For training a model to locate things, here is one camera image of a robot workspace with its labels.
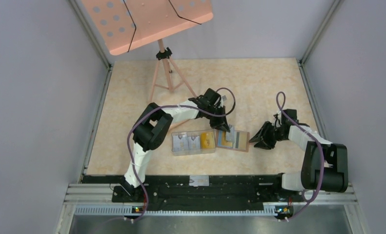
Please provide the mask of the brown leather card holder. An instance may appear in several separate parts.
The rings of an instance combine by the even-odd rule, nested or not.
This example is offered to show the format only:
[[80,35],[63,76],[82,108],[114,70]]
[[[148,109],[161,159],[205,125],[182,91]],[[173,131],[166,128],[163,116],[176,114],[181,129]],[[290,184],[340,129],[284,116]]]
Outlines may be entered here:
[[249,132],[235,131],[227,133],[224,131],[216,131],[216,147],[239,152],[249,151]]

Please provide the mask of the clear plastic card box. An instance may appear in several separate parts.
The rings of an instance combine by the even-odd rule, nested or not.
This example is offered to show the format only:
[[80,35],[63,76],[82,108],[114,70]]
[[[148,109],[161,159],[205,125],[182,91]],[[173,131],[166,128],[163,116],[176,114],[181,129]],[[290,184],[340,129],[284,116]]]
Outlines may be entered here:
[[213,130],[173,132],[171,139],[175,156],[212,154],[216,151]]

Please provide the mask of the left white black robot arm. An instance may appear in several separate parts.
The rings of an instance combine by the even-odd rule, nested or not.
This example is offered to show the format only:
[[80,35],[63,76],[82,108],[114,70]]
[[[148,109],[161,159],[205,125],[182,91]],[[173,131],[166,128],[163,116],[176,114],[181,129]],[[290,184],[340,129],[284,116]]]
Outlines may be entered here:
[[212,129],[229,132],[226,117],[235,108],[234,103],[226,111],[223,97],[211,88],[203,95],[178,104],[159,106],[154,102],[149,103],[127,136],[127,142],[132,141],[133,146],[128,147],[131,162],[120,181],[124,196],[133,202],[141,198],[141,186],[145,181],[145,171],[151,154],[161,146],[172,124],[206,118]]

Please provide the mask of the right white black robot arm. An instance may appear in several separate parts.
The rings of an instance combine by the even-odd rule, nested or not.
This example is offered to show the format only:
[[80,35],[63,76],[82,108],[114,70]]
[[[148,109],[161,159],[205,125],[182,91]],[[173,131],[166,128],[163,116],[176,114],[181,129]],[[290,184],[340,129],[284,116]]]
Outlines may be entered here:
[[304,151],[302,168],[296,173],[281,174],[272,187],[272,195],[285,201],[292,191],[315,190],[344,193],[348,188],[347,147],[332,143],[300,123],[297,110],[285,109],[275,115],[275,122],[266,121],[249,142],[255,148],[272,150],[279,141],[294,142]]

